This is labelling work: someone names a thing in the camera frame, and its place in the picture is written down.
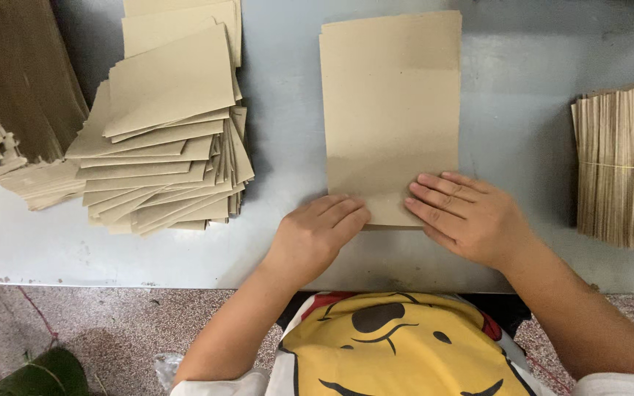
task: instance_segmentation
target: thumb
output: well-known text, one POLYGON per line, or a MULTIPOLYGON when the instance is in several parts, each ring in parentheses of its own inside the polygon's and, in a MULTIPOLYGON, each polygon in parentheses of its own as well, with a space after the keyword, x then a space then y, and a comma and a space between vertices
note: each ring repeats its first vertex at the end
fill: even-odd
POLYGON ((438 229, 432 227, 429 224, 425 224, 425 226, 422 227, 422 231, 425 232, 425 235, 427 235, 427 237, 429 237, 431 240, 435 241, 436 243, 442 245, 445 249, 449 250, 450 252, 454 254, 459 254, 457 252, 458 249, 456 248, 456 241, 446 236, 444 233, 442 233, 442 231, 439 231, 438 229))

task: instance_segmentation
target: white sleeve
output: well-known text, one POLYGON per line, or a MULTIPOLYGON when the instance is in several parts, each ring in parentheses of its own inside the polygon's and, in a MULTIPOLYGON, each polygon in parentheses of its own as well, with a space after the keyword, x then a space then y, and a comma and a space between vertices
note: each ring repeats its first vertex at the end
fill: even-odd
POLYGON ((263 396, 269 374, 253 368, 233 381, 183 381, 171 391, 171 396, 263 396))
POLYGON ((597 373, 581 378, 572 396, 634 396, 634 374, 597 373))

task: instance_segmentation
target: red string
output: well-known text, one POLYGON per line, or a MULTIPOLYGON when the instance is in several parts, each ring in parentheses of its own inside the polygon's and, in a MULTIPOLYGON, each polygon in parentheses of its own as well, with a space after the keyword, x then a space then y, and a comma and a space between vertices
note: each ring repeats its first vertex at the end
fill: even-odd
POLYGON ((568 386, 566 386, 566 384, 564 384, 564 382, 561 382, 561 380, 559 378, 557 378, 557 376, 555 374, 552 374, 549 370, 547 370, 543 365, 540 364, 540 362, 535 360, 534 357, 529 356, 529 355, 527 357, 528 357, 528 359, 530 359, 531 362, 533 362, 533 365, 536 365, 542 371, 547 373, 547 375, 549 375, 551 377, 551 379, 554 380, 554 382, 558 383, 562 388, 564 388, 564 390, 567 392, 567 394, 571 395, 571 389, 568 386))
POLYGON ((48 329, 48 333, 50 333, 51 337, 53 337, 53 339, 51 340, 51 343, 48 345, 48 349, 50 349, 53 346, 53 343, 58 340, 58 334, 53 331, 53 328, 51 328, 51 325, 50 323, 48 323, 48 320, 46 320, 46 317, 43 315, 43 312, 41 312, 41 310, 38 309, 38 307, 36 307, 36 304, 34 304, 33 300, 31 300, 31 297, 29 297, 28 294, 26 294, 26 292, 23 291, 23 287, 21 286, 16 286, 16 287, 21 292, 21 294, 23 294, 23 297, 26 300, 28 300, 28 302, 31 303, 31 306, 33 307, 33 309, 35 309, 36 312, 38 312, 38 316, 40 316, 41 319, 43 319, 43 323, 46 325, 46 329, 48 329))

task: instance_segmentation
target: speckled floor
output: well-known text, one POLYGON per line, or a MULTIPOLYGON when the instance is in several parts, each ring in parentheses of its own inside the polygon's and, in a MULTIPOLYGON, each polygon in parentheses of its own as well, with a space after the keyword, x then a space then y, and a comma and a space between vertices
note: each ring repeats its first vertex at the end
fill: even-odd
MULTIPOLYGON (((36 356, 51 332, 82 362, 93 395, 163 395, 152 367, 160 352, 183 353, 230 290, 0 286, 0 378, 36 356), (46 323, 27 297, 40 309, 46 323)), ((634 320, 634 295, 609 299, 634 320)), ((270 368, 280 329, 269 332, 256 365, 270 368)), ((573 381, 559 364, 539 324, 530 320, 515 340, 528 351, 535 375, 560 395, 573 381)))

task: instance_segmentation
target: red ear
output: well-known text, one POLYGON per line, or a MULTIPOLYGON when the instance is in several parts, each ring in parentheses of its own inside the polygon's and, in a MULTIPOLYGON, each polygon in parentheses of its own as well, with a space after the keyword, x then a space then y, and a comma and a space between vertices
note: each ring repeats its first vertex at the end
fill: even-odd
POLYGON ((484 334, 490 337, 491 340, 500 341, 500 339, 503 337, 503 330, 500 329, 498 323, 496 323, 493 318, 488 316, 486 312, 479 312, 481 313, 481 316, 483 316, 483 327, 481 328, 481 331, 483 331, 484 334))

